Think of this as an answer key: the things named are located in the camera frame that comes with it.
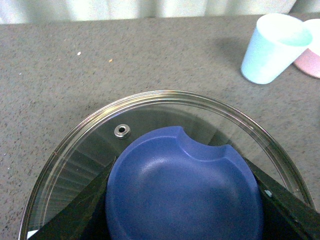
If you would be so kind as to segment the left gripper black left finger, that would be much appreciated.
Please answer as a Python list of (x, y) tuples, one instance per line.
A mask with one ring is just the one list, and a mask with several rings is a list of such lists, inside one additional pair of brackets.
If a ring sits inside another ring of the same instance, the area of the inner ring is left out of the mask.
[(105, 195), (108, 178), (116, 159), (102, 170), (62, 211), (34, 233), (31, 240), (87, 240), (106, 232)]

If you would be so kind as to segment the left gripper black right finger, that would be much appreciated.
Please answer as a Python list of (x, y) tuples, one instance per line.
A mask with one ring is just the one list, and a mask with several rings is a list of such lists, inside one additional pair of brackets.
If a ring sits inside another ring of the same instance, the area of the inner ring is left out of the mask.
[(312, 209), (249, 159), (244, 158), (263, 205), (263, 240), (318, 240), (320, 213)]

